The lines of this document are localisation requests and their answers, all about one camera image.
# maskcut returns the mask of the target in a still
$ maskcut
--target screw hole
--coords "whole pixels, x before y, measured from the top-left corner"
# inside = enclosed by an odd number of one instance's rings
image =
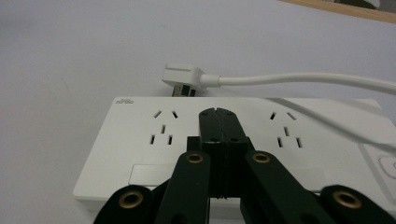
[[[143,194],[137,190],[127,191],[120,196],[119,205],[122,208],[135,208],[143,202]]]
[[[267,163],[270,161],[270,158],[263,153],[258,153],[253,155],[253,160],[259,163]]]
[[[190,163],[199,163],[201,161],[204,160],[204,157],[202,157],[199,154],[190,154],[187,156],[187,161],[189,161]]]
[[[361,200],[349,192],[336,191],[332,194],[332,196],[338,203],[340,203],[345,207],[353,208],[353,209],[357,209],[361,207]]]

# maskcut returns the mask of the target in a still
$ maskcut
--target electrical socket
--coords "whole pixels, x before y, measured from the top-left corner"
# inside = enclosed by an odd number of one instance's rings
[[[396,128],[373,100],[119,97],[92,147],[75,197],[98,211],[128,184],[155,188],[171,176],[187,150],[187,137],[199,135],[198,114],[211,107],[233,111],[253,146],[275,155],[306,189],[344,185],[396,216],[396,188],[384,190],[396,179],[381,175],[386,181],[380,182],[378,174],[384,171],[368,161],[361,147],[395,143]],[[396,149],[389,153],[396,158]],[[211,200],[211,209],[212,217],[241,217],[236,199]]]

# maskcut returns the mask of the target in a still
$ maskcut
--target cable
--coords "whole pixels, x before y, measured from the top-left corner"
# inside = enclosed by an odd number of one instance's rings
[[[322,82],[396,95],[396,82],[371,77],[333,73],[285,73],[262,77],[221,77],[206,74],[193,65],[177,63],[166,65],[163,81],[175,88],[186,85],[197,91],[204,91],[206,87],[249,86],[285,82]]]
[[[396,95],[396,82],[331,73],[286,73],[262,77],[220,77],[220,86],[250,86],[284,82],[323,82],[382,91]]]

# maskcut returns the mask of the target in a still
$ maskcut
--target white surface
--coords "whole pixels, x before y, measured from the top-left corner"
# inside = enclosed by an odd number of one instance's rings
[[[363,145],[361,151],[380,188],[396,204],[396,146]]]
[[[373,100],[119,97],[74,195],[98,211],[128,184],[161,185],[187,150],[187,137],[199,136],[199,113],[213,107],[233,111],[256,150],[275,155],[306,189],[347,186],[396,216],[396,180],[383,172],[378,160],[364,159],[359,146],[396,143],[395,126]],[[372,151],[384,154],[382,147]],[[396,149],[390,148],[386,156],[396,159]],[[371,171],[373,162],[378,165]],[[235,217],[239,202],[228,202],[229,209],[220,212],[226,202],[211,200],[210,215]]]
[[[236,77],[322,71],[396,81],[396,25],[271,1],[1,1],[0,223],[92,223],[72,191],[116,96],[163,96],[166,63]],[[204,96],[395,98],[326,84]]]

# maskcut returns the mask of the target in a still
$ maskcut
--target power strip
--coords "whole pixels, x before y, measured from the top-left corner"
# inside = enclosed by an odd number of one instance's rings
[[[198,114],[233,111],[257,150],[275,155],[297,180],[319,192],[356,189],[396,217],[396,128],[374,100],[119,97],[74,189],[99,211],[126,185],[155,188],[168,179]],[[240,218],[239,201],[211,200],[212,217]]]

